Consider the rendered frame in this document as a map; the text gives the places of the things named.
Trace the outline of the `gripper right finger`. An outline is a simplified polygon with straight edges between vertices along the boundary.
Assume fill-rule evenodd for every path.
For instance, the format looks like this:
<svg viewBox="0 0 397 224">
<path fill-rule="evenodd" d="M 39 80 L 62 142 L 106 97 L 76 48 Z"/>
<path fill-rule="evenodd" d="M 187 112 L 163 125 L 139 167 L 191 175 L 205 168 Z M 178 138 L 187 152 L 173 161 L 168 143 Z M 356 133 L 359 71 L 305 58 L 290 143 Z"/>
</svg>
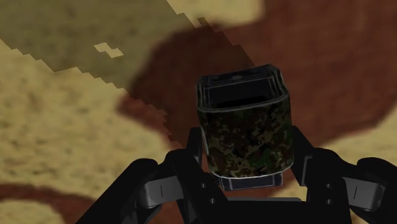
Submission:
<svg viewBox="0 0 397 224">
<path fill-rule="evenodd" d="M 368 224 L 397 224 L 397 166 L 375 157 L 357 164 L 334 151 L 315 148 L 292 128 L 298 184 L 307 187 L 310 217 L 320 224 L 352 224 L 355 213 Z"/>
</svg>

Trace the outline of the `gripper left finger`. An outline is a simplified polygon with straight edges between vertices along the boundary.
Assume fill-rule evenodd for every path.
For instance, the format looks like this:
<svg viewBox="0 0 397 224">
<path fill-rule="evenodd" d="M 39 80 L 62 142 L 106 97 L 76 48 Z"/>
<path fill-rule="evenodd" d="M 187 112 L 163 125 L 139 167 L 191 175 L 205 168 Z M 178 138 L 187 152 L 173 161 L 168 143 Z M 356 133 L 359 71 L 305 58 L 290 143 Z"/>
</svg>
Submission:
<svg viewBox="0 0 397 224">
<path fill-rule="evenodd" d="M 148 224 L 162 204 L 176 201 L 184 224 L 227 224 L 228 199 L 200 164 L 200 128 L 185 149 L 133 161 L 76 224 Z"/>
</svg>

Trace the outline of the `camouflage patterned open box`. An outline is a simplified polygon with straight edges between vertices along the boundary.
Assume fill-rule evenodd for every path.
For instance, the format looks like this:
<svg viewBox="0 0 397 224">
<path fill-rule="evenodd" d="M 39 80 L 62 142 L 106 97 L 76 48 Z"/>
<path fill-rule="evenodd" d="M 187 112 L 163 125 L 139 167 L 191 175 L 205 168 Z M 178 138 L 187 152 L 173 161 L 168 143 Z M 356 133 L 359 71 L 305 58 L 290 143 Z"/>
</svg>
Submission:
<svg viewBox="0 0 397 224">
<path fill-rule="evenodd" d="M 201 77 L 197 114 L 210 173 L 225 191 L 280 186 L 294 161 L 289 91 L 272 64 Z"/>
</svg>

